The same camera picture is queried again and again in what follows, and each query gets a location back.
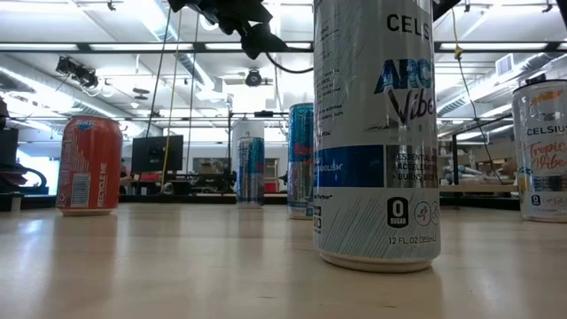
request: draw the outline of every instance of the white celsius can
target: white celsius can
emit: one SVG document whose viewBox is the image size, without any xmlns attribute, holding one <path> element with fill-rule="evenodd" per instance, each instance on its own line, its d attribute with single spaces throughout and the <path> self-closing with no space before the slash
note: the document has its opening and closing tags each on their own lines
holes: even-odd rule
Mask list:
<svg viewBox="0 0 567 319">
<path fill-rule="evenodd" d="M 345 268 L 439 256 L 431 0 L 315 0 L 315 246 Z"/>
<path fill-rule="evenodd" d="M 513 109 L 522 216 L 567 222 L 567 81 L 517 89 Z"/>
</svg>

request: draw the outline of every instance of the soda can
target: soda can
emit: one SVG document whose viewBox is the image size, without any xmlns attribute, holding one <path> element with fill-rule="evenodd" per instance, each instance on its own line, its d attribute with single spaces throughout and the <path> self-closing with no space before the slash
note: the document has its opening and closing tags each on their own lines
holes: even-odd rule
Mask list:
<svg viewBox="0 0 567 319">
<path fill-rule="evenodd" d="M 431 0 L 315 0 L 314 241 L 411 272 L 440 253 Z"/>
<path fill-rule="evenodd" d="M 522 216 L 567 222 L 567 81 L 514 91 L 517 182 Z"/>
<path fill-rule="evenodd" d="M 290 108 L 287 206 L 292 219 L 312 219 L 313 209 L 313 104 Z"/>
<path fill-rule="evenodd" d="M 264 206 L 264 139 L 242 137 L 238 140 L 237 206 Z"/>
<path fill-rule="evenodd" d="M 56 204 L 63 215 L 109 214 L 118 206 L 121 154 L 116 121 L 74 116 L 67 123 Z"/>
</svg>

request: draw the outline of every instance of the table surface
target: table surface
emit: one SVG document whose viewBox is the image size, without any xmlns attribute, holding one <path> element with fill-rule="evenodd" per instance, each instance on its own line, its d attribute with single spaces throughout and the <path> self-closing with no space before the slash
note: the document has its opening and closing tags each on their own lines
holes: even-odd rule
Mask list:
<svg viewBox="0 0 567 319">
<path fill-rule="evenodd" d="M 284 206 L 0 214 L 0 318 L 565 318 L 567 225 L 446 210 L 442 245 L 379 275 L 322 261 Z"/>
</svg>

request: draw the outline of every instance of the orange can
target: orange can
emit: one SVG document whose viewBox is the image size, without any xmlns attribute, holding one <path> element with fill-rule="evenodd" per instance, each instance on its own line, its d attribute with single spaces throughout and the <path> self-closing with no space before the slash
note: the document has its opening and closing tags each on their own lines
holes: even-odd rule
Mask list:
<svg viewBox="0 0 567 319">
<path fill-rule="evenodd" d="M 116 121 L 74 116 L 67 123 L 56 204 L 63 215 L 109 214 L 118 206 L 121 154 Z"/>
</svg>

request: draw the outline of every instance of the silver can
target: silver can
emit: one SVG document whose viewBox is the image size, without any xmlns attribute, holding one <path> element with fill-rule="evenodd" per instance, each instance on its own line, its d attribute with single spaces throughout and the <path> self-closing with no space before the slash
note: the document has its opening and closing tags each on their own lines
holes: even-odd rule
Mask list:
<svg viewBox="0 0 567 319">
<path fill-rule="evenodd" d="M 567 222 L 567 81 L 526 85 L 513 105 L 522 216 Z"/>
<path fill-rule="evenodd" d="M 290 108 L 288 147 L 288 215 L 292 219 L 310 220 L 313 209 L 313 104 Z"/>
<path fill-rule="evenodd" d="M 345 268 L 439 256 L 431 0 L 315 0 L 315 246 Z"/>
<path fill-rule="evenodd" d="M 264 139 L 242 137 L 238 140 L 237 206 L 264 206 Z"/>
</svg>

